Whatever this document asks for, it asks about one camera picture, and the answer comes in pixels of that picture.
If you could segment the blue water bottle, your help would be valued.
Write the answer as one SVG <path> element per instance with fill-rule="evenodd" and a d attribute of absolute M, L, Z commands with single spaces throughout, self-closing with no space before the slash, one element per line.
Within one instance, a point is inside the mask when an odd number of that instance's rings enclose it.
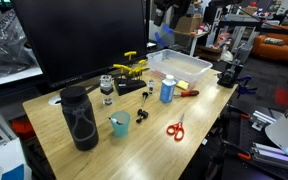
<path fill-rule="evenodd" d="M 173 75 L 167 75 L 162 81 L 160 100 L 163 103 L 169 103 L 173 99 L 173 93 L 175 89 L 175 80 Z"/>

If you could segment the clear plastic container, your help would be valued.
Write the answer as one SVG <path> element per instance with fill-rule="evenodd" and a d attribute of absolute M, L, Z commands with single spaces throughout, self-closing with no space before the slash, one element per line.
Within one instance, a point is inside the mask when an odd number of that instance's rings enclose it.
<path fill-rule="evenodd" d="M 173 75 L 177 82 L 184 81 L 193 89 L 212 67 L 210 62 L 174 50 L 164 49 L 147 55 L 150 71 L 165 78 Z"/>

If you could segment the large black water bottle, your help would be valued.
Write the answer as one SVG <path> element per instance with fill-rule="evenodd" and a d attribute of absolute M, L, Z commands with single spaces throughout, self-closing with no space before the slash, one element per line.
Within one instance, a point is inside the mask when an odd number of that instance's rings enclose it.
<path fill-rule="evenodd" d="M 60 92 L 60 98 L 62 112 L 76 148 L 80 151 L 94 148 L 99 135 L 86 89 L 81 86 L 65 88 Z"/>

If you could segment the small clear vial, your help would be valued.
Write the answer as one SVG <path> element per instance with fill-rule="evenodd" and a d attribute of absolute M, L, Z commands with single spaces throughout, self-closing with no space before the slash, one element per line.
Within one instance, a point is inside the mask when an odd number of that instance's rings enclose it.
<path fill-rule="evenodd" d="M 153 79 L 148 81 L 149 94 L 154 93 L 154 84 L 155 84 L 155 82 Z"/>

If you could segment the small black knob tool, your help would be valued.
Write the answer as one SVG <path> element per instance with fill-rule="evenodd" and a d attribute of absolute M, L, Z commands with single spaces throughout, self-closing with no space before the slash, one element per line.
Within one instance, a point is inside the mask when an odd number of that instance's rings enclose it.
<path fill-rule="evenodd" d="M 142 109 L 139 109 L 137 114 L 139 115 L 139 118 L 136 120 L 137 123 L 141 123 L 143 119 L 148 117 L 148 113 Z"/>

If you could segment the yellow hex key set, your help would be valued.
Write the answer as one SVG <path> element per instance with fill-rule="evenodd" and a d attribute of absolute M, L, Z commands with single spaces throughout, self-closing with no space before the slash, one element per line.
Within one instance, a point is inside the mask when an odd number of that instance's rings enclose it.
<path fill-rule="evenodd" d="M 146 82 L 141 79 L 142 72 L 146 70 L 146 60 L 141 59 L 137 66 L 114 64 L 113 67 L 120 70 L 120 76 L 114 78 L 114 85 L 119 96 L 146 86 Z"/>

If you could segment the teal plastic cup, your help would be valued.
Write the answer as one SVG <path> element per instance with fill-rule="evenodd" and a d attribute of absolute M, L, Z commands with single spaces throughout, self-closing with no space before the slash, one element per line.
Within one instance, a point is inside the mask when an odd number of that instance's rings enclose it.
<path fill-rule="evenodd" d="M 128 134 L 130 124 L 130 115 L 128 112 L 117 111 L 109 117 L 109 120 L 115 137 L 125 137 Z"/>

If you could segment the yellow sponge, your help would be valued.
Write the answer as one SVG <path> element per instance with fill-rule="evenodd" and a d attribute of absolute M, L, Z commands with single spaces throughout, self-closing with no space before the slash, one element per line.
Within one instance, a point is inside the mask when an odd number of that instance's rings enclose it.
<path fill-rule="evenodd" d="M 187 90 L 189 87 L 189 84 L 186 81 L 180 80 L 177 84 L 177 87 L 183 89 L 183 90 Z"/>

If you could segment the clear glass jar black band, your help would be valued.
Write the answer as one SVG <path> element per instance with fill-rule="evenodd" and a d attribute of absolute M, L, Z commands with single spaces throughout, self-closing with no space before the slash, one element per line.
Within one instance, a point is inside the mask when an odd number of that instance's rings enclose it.
<path fill-rule="evenodd" d="M 112 76 L 102 75 L 100 77 L 100 92 L 102 94 L 102 102 L 105 105 L 111 105 L 113 103 L 113 98 L 111 96 L 113 91 Z"/>

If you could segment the black marker in cup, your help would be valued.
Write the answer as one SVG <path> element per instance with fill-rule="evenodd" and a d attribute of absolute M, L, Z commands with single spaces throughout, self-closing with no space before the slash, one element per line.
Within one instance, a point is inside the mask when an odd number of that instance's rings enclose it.
<path fill-rule="evenodd" d="M 115 123 L 115 124 L 117 124 L 117 125 L 123 125 L 122 122 L 118 121 L 118 120 L 115 119 L 115 118 L 109 117 L 108 119 L 109 119 L 112 123 Z"/>

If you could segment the red scissors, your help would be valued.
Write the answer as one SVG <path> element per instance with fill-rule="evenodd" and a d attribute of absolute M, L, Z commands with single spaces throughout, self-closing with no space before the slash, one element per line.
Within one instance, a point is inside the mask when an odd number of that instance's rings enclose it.
<path fill-rule="evenodd" d="M 181 115 L 180 120 L 167 127 L 166 133 L 168 135 L 173 135 L 175 141 L 181 141 L 184 137 L 185 131 L 183 128 L 184 115 Z"/>

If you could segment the black table clamp vise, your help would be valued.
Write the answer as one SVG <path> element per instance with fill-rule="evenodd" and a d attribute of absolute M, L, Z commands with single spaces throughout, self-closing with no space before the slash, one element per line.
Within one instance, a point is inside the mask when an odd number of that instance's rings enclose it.
<path fill-rule="evenodd" d="M 226 64 L 225 70 L 217 75 L 217 83 L 221 86 L 232 88 L 235 84 L 238 84 L 240 81 L 245 81 L 247 84 L 251 80 L 251 76 L 247 75 L 245 77 L 239 78 L 239 74 L 244 68 L 244 62 L 239 57 L 240 51 L 245 46 L 242 44 L 237 48 L 236 54 L 233 57 L 233 60 Z"/>

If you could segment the black computer monitor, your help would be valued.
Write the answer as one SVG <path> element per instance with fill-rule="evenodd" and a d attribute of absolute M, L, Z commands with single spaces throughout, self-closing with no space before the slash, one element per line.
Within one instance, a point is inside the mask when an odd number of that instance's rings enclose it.
<path fill-rule="evenodd" d="M 142 0 L 11 0 L 50 87 L 63 87 L 147 54 Z"/>

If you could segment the blue spring clamp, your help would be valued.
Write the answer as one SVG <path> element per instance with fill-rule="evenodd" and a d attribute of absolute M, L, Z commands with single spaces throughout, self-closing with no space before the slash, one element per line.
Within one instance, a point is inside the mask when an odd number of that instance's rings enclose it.
<path fill-rule="evenodd" d="M 238 88 L 236 92 L 238 93 L 238 97 L 241 95 L 255 95 L 257 91 L 257 87 L 250 88 L 248 86 L 248 82 L 252 79 L 251 75 L 246 75 L 242 78 L 237 79 Z"/>

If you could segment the grey plastic bag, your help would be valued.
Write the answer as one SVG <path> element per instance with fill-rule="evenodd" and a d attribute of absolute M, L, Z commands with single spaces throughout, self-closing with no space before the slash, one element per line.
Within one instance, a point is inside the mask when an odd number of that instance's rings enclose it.
<path fill-rule="evenodd" d="M 24 50 L 26 35 L 11 9 L 0 17 L 0 78 L 28 69 L 32 60 Z"/>

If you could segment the orange sofa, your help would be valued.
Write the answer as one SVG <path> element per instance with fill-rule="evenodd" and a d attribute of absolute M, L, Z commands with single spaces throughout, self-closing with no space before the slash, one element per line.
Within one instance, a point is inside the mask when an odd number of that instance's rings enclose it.
<path fill-rule="evenodd" d="M 279 39 L 283 45 L 268 44 L 267 38 Z M 288 62 L 288 26 L 278 28 L 278 34 L 266 33 L 254 38 L 251 54 L 264 60 Z"/>

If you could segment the black handled metal pin tool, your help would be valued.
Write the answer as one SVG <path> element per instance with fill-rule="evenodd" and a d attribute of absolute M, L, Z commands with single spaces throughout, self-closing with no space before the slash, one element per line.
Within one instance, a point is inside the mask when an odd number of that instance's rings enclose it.
<path fill-rule="evenodd" d="M 141 103 L 141 107 L 143 107 L 143 106 L 144 106 L 144 104 L 145 104 L 145 101 L 146 101 L 146 99 L 147 99 L 148 95 L 149 95 L 149 93 L 148 93 L 148 92 L 143 92 L 143 93 L 142 93 L 142 103 Z"/>

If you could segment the red handled screwdriver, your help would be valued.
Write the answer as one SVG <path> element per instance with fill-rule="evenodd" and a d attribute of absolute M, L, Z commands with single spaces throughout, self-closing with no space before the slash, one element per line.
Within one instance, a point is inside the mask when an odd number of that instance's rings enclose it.
<path fill-rule="evenodd" d="M 190 91 L 184 91 L 184 92 L 180 92 L 178 94 L 174 94 L 174 97 L 192 97 L 192 96 L 197 96 L 199 95 L 199 91 L 198 90 L 190 90 Z"/>

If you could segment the aluminium extrusion rail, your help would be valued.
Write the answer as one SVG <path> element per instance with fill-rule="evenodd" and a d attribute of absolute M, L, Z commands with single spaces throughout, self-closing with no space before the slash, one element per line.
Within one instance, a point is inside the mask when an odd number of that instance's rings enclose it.
<path fill-rule="evenodd" d="M 255 161 L 288 169 L 288 156 L 279 148 L 253 143 L 251 152 Z"/>

